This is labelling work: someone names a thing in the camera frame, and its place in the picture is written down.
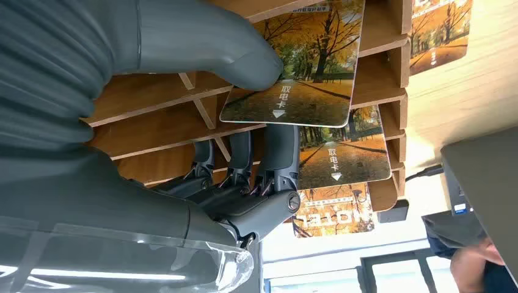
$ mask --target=black cable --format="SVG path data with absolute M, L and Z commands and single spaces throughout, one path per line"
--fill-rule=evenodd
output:
M 435 166 L 432 166 L 432 167 L 428 167 L 428 168 L 425 168 L 423 171 L 421 172 L 418 172 L 412 176 L 408 176 L 406 179 L 405 179 L 405 182 L 407 181 L 410 181 L 414 178 L 417 178 L 417 177 L 422 177 L 422 176 L 434 176 L 434 175 L 437 175 L 437 174 L 441 174 L 444 172 L 444 169 L 442 168 L 442 165 L 439 164 L 439 165 L 435 165 Z

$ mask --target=transparent plastic cover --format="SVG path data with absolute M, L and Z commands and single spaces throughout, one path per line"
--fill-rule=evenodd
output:
M 0 217 L 0 292 L 231 292 L 254 269 L 243 249 L 204 241 Z

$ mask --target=card with autumn tree image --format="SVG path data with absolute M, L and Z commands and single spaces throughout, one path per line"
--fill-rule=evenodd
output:
M 374 230 L 367 183 L 299 192 L 301 207 L 291 218 L 298 238 L 362 233 Z
M 387 179 L 391 176 L 378 106 L 353 109 L 342 128 L 299 127 L 299 189 Z
M 347 123 L 364 0 L 324 1 L 257 24 L 284 69 L 263 92 L 233 88 L 226 122 L 341 127 Z
M 466 55 L 473 0 L 415 0 L 410 32 L 410 74 Z

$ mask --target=robotic hand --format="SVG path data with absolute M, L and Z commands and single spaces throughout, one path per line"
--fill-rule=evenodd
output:
M 0 11 L 0 291 L 230 292 L 246 281 L 251 256 L 236 246 L 299 205 L 295 126 L 267 127 L 250 192 L 249 133 L 232 137 L 223 184 L 211 185 L 205 142 L 189 174 L 150 190 L 84 145 L 93 131 L 79 118 L 113 74 L 206 70 L 270 87 L 282 62 L 255 29 L 195 0 L 1 0 Z
M 299 132 L 297 126 L 269 125 L 265 132 L 265 152 L 255 187 L 250 190 L 253 164 L 252 136 L 242 132 L 230 136 L 232 159 L 226 178 L 212 182 L 214 151 L 210 141 L 195 143 L 192 170 L 153 188 L 167 195 L 192 201 L 210 219 L 219 223 L 246 248 L 253 240 L 265 237 L 278 224 L 291 217 L 300 205 L 297 193 L 299 172 Z M 203 225 L 190 226 L 201 230 Z

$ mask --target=park path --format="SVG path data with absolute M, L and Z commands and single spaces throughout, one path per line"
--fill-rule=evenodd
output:
M 279 95 L 283 87 L 291 87 L 288 100 L 283 107 Z M 352 84 L 343 83 L 342 92 L 350 92 Z M 325 84 L 312 87 L 292 79 L 274 84 L 263 92 L 240 95 L 225 105 L 221 115 L 223 121 L 279 122 L 312 126 L 344 125 L 350 106 L 350 97 L 326 90 Z
M 336 150 L 336 170 L 329 149 Z M 388 161 L 384 150 L 327 142 L 300 167 L 299 190 L 386 179 L 390 176 Z
M 430 68 L 460 59 L 466 54 L 467 45 L 445 45 L 431 48 L 417 59 L 410 61 L 410 73 L 417 74 Z

